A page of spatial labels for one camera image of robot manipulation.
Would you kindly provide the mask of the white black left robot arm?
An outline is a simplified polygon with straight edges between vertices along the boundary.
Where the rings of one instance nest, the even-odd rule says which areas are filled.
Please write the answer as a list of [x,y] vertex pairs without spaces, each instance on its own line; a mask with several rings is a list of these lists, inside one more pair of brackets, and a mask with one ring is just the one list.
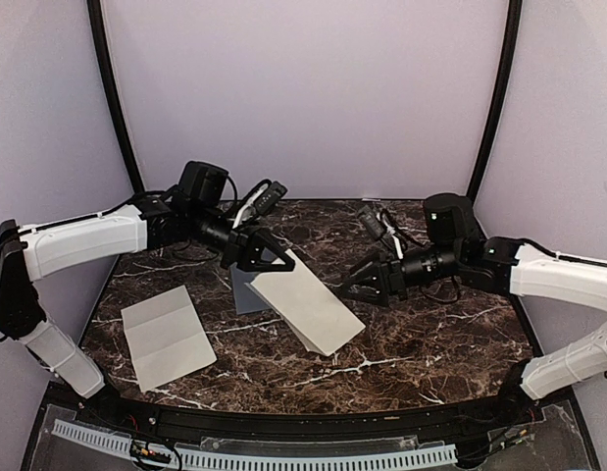
[[194,242],[217,254],[222,268],[289,273],[295,262],[260,218],[287,188],[263,179],[228,209],[221,206],[229,172],[207,162],[185,164],[166,190],[146,190],[106,210],[44,224],[0,224],[0,342],[22,344],[78,396],[107,428],[127,419],[126,404],[106,374],[42,307],[36,283],[99,259]]

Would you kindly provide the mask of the blue-grey envelope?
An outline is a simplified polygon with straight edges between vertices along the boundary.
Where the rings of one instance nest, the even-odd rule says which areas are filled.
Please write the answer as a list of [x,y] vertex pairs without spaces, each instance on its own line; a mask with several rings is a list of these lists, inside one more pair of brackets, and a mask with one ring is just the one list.
[[271,310],[271,306],[249,287],[250,283],[257,278],[257,272],[245,272],[239,270],[236,265],[232,265],[229,273],[235,310],[238,315]]

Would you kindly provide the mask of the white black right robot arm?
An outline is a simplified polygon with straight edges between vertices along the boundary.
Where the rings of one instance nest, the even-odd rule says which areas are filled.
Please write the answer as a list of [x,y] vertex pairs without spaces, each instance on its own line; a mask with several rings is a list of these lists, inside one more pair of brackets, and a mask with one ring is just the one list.
[[[607,261],[552,251],[528,238],[481,235],[467,196],[439,193],[423,202],[428,246],[374,252],[353,266],[340,286],[344,298],[386,306],[409,288],[451,278],[498,295],[537,296],[607,313]],[[513,424],[536,401],[602,374],[607,378],[607,321],[552,353],[514,365],[489,416]]]

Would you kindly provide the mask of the white letter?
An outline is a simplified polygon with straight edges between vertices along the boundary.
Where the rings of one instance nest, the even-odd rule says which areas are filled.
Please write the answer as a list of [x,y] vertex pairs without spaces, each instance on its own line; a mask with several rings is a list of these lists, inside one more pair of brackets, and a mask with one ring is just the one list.
[[276,311],[305,348],[331,356],[365,329],[365,324],[290,249],[291,272],[257,275],[247,286]]

